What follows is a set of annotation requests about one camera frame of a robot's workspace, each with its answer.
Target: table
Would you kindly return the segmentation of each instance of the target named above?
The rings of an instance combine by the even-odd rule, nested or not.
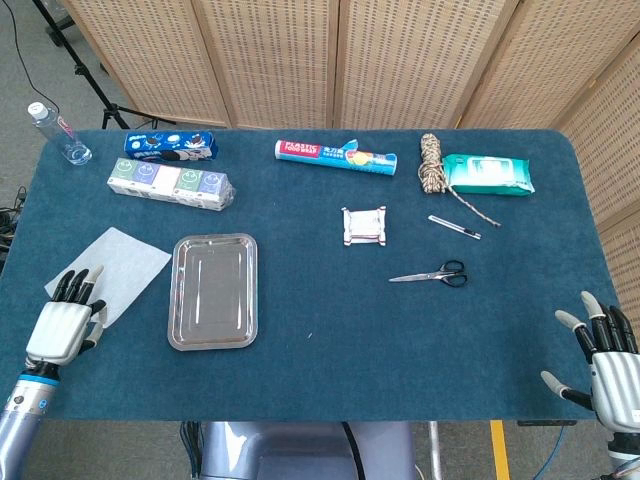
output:
[[[549,369],[588,390],[557,308],[584,318],[579,293],[616,302],[573,149],[550,130],[433,131],[443,154],[529,159],[530,197],[466,195],[494,229],[416,176],[424,131],[216,130],[212,162],[237,189],[222,212],[117,195],[106,185],[125,132],[85,131],[76,167],[47,145],[0,280],[0,391],[9,392],[47,301],[44,284],[114,226],[172,252],[184,236],[252,235],[259,331],[238,350],[179,352],[167,342],[170,266],[61,371],[51,415],[119,420],[467,420],[590,418],[552,395]],[[277,139],[395,152],[394,177],[275,160]],[[342,212],[387,206],[387,246],[342,244]],[[428,222],[428,214],[483,234]],[[460,259],[470,280],[389,284]]]

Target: scissor blade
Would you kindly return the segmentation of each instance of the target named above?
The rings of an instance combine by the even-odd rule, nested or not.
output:
[[[429,280],[431,275],[428,273],[418,273],[416,275],[405,275],[404,277],[390,278],[390,282],[415,282],[418,280]]]

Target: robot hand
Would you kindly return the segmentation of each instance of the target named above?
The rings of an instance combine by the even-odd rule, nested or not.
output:
[[[60,384],[59,367],[95,347],[102,335],[107,304],[98,300],[86,305],[101,272],[102,266],[91,273],[67,272],[40,312],[27,344],[27,368],[0,415],[0,480],[20,478],[23,460]],[[95,314],[96,324],[85,337]]]
[[[102,335],[107,306],[103,300],[86,305],[102,266],[93,272],[73,270],[62,276],[55,293],[36,323],[27,344],[27,367],[45,362],[69,364],[81,353],[95,347]],[[98,314],[91,333],[85,338],[92,317]]]
[[[556,311],[556,318],[573,331],[584,352],[591,372],[591,395],[562,384],[550,372],[543,371],[541,376],[552,392],[593,410],[600,423],[614,432],[609,456],[617,470],[601,478],[640,479],[640,473],[633,473],[640,466],[640,355],[636,339],[620,309],[607,309],[589,292],[582,292],[581,298],[593,335],[584,322],[567,312]]]

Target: oreo box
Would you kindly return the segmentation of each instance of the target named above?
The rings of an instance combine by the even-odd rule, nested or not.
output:
[[[128,133],[124,151],[135,160],[211,160],[218,146],[213,132],[169,130]]]

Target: metal tray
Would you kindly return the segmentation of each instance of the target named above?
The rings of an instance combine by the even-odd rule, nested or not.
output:
[[[178,350],[246,347],[258,333],[257,299],[251,236],[185,237],[173,250],[169,343]]]

